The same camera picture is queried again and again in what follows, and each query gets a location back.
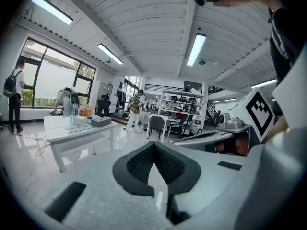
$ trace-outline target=water bottle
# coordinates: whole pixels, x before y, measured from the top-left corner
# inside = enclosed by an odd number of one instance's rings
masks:
[[[78,115],[78,108],[79,108],[78,103],[75,102],[75,103],[72,105],[72,107],[73,107],[72,115],[73,115],[73,116],[77,116],[77,115]]]

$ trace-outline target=green backpack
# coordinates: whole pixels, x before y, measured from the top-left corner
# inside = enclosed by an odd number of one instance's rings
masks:
[[[12,97],[16,94],[16,77],[22,71],[19,71],[16,76],[14,76],[14,72],[5,80],[4,88],[3,88],[3,95],[6,97]]]

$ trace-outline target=white robot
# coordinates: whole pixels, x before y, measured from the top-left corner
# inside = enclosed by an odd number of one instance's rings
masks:
[[[79,106],[79,98],[77,93],[69,87],[65,87],[64,89],[58,92],[56,103],[54,105],[54,109],[51,112],[52,115],[64,115],[70,116],[73,111],[73,104],[77,102]],[[63,108],[59,114],[57,114],[57,107],[61,105]]]

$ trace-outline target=gray box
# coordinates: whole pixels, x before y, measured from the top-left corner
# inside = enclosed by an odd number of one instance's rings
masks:
[[[110,117],[94,117],[91,120],[91,125],[94,127],[100,128],[105,125],[111,124],[112,119]]]

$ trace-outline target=ceiling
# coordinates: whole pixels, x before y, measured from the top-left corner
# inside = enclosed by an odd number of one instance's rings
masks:
[[[192,0],[48,0],[68,14],[64,22],[29,1],[24,18],[41,25],[120,76],[208,80],[236,92],[275,77],[269,53],[268,10],[259,3],[221,8]],[[207,35],[193,67],[187,61],[196,33]],[[104,44],[123,62],[104,54]]]

